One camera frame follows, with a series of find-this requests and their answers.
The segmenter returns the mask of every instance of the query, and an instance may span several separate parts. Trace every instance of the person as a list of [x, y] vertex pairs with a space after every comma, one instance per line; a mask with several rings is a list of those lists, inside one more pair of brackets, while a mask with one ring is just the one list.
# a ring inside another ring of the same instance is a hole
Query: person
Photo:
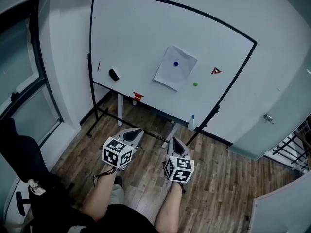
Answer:
[[[106, 164], [104, 172], [115, 170]], [[179, 223], [179, 208], [182, 187], [172, 182], [165, 200], [156, 216], [155, 224], [139, 212], [123, 205], [124, 191], [122, 179], [117, 172], [101, 176], [87, 197], [82, 213], [89, 215], [95, 222], [93, 227], [81, 229], [87, 232], [144, 232], [176, 233]]]

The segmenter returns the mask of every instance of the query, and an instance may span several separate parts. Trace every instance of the red triangle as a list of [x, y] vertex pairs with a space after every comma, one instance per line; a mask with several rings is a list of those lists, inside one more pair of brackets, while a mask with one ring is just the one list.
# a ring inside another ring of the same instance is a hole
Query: red triangle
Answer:
[[221, 72], [223, 72], [223, 71], [220, 71], [219, 69], [214, 68], [214, 70], [212, 71], [212, 75], [217, 74], [217, 73], [221, 73]]

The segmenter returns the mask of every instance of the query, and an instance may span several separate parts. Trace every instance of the window frame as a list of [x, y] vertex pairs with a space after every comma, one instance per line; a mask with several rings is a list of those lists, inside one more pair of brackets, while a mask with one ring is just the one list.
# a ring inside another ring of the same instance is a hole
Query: window frame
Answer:
[[14, 8], [2, 13], [0, 15], [0, 21], [3, 22], [0, 24], [0, 33], [9, 29], [13, 25], [26, 20], [29, 18], [29, 31], [31, 37], [31, 44], [33, 46], [35, 63], [38, 69], [39, 77], [28, 85], [20, 93], [15, 93], [14, 97], [11, 97], [11, 103], [4, 109], [0, 115], [0, 120], [4, 118], [11, 118], [14, 113], [26, 102], [33, 94], [40, 90], [44, 85], [46, 85], [48, 92], [50, 94], [53, 105], [56, 109], [56, 112], [59, 116], [59, 122], [63, 122], [63, 118], [60, 114], [60, 111], [57, 107], [56, 101], [53, 97], [51, 87], [47, 78], [47, 74], [44, 69], [43, 58], [40, 48], [39, 40], [39, 23], [38, 23], [38, 7], [39, 0], [29, 0], [20, 5], [15, 6]]

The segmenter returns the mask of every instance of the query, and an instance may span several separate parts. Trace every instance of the cable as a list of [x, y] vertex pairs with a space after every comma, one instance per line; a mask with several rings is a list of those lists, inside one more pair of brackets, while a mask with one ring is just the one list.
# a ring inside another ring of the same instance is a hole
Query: cable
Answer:
[[93, 175], [93, 186], [95, 187], [95, 179], [96, 179], [96, 178], [97, 178], [97, 181], [98, 181], [98, 179], [99, 179], [101, 176], [113, 174], [116, 170], [117, 170], [117, 169], [116, 169], [115, 167], [113, 167], [113, 168], [111, 168], [109, 171], [107, 171], [107, 172], [105, 172], [105, 173]]

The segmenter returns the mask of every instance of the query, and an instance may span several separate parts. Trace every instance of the black eraser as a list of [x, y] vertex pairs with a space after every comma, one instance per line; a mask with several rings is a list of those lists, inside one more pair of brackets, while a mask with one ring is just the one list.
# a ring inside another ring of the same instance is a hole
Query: black eraser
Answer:
[[109, 70], [109, 76], [114, 80], [117, 81], [120, 79], [119, 75], [116, 73], [114, 69]]

